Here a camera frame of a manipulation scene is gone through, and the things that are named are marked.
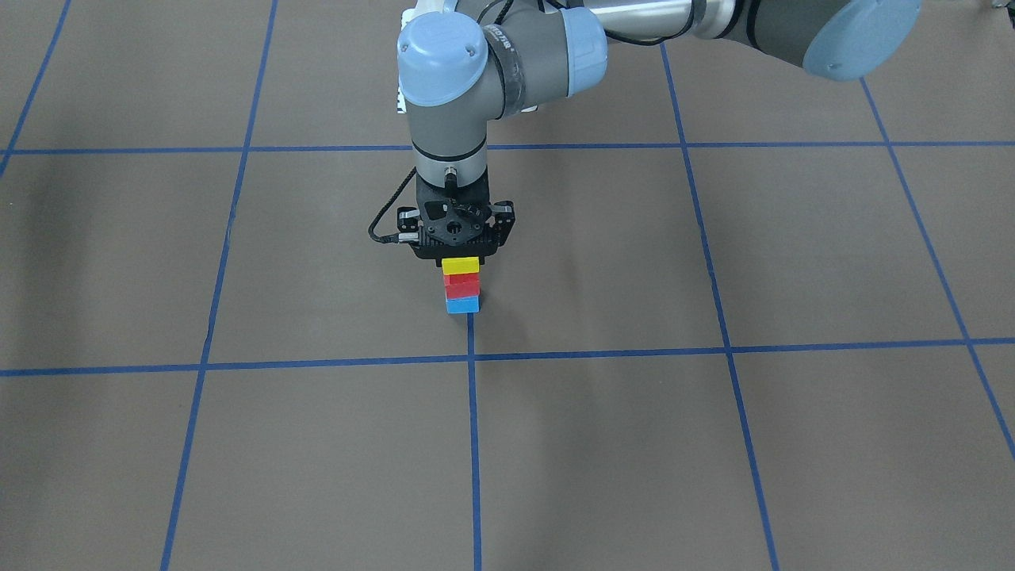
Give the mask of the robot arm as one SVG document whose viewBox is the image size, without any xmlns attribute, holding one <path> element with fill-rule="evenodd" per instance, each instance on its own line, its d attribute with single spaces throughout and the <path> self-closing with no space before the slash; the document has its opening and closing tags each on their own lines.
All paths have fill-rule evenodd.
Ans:
<svg viewBox="0 0 1015 571">
<path fill-rule="evenodd" d="M 425 200 L 487 194 L 487 125 L 598 86 L 612 44 L 731 40 L 833 81 L 895 54 L 918 1 L 420 1 L 396 38 Z"/>
</svg>

